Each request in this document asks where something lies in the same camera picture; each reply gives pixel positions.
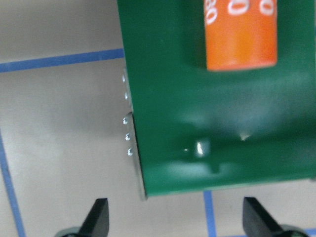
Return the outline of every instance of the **black object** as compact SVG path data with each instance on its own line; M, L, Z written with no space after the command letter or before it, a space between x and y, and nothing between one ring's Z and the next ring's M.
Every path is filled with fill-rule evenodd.
M242 225L248 237L308 237L299 228L280 226L255 197L243 200Z
M79 232L62 237L107 237L109 226L108 199L100 198L95 201Z

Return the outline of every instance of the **orange object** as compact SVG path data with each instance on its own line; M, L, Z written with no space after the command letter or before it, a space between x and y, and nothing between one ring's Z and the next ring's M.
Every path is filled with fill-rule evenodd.
M277 0L204 0L207 69L277 63Z

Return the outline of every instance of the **green tray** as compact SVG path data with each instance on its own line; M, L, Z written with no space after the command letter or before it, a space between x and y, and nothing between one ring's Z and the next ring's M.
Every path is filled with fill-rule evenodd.
M118 0L148 196L316 176L314 0L278 0L275 67L205 69L202 0Z

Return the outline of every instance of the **silver bolt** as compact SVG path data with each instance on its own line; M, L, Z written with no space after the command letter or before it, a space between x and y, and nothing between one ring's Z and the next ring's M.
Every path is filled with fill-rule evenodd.
M127 119L127 117L124 117L124 118L123 118L123 124L125 124L125 125L128 124L128 119Z
M125 140L126 140L126 141L129 141L129 140L130 140L130 134L129 134L129 133L127 133L127 134L125 135Z
M127 155L129 157L131 157L133 155L133 151L132 151L132 148L130 147L128 150L127 150Z

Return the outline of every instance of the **green panel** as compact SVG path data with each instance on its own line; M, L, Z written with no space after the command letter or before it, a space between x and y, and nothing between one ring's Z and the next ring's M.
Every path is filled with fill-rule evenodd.
M275 67L205 69L202 0L118 0L148 196L316 176L314 0L278 0Z

